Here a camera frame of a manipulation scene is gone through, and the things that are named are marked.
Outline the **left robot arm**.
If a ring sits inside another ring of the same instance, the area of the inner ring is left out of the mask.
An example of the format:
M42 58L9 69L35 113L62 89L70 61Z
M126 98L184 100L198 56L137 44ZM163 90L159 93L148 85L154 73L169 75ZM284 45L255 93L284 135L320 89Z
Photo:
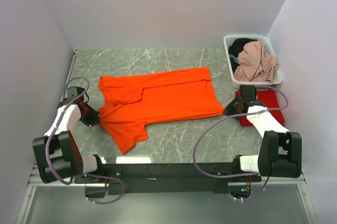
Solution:
M67 97L57 106L51 128L33 141L33 151L43 183L86 174L94 183L105 178L102 160L97 155L83 156L73 137L78 122L87 127L100 124L99 112L88 105L82 87L69 87Z

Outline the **orange t shirt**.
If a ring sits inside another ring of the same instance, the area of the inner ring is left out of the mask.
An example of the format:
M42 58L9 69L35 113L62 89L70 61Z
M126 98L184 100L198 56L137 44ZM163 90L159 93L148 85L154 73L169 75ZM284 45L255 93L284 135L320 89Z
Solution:
M134 76L101 76L101 126L122 154L148 138L146 126L223 114L207 67Z

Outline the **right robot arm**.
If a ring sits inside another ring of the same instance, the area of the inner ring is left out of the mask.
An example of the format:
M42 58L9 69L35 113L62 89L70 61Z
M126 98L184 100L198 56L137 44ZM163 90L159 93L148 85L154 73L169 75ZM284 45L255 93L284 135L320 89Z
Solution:
M224 114L248 121L262 137L257 155L237 155L231 175L243 181L250 173L264 177L298 178L302 173L302 138L284 126L276 98L276 89L257 90L254 85L241 85Z

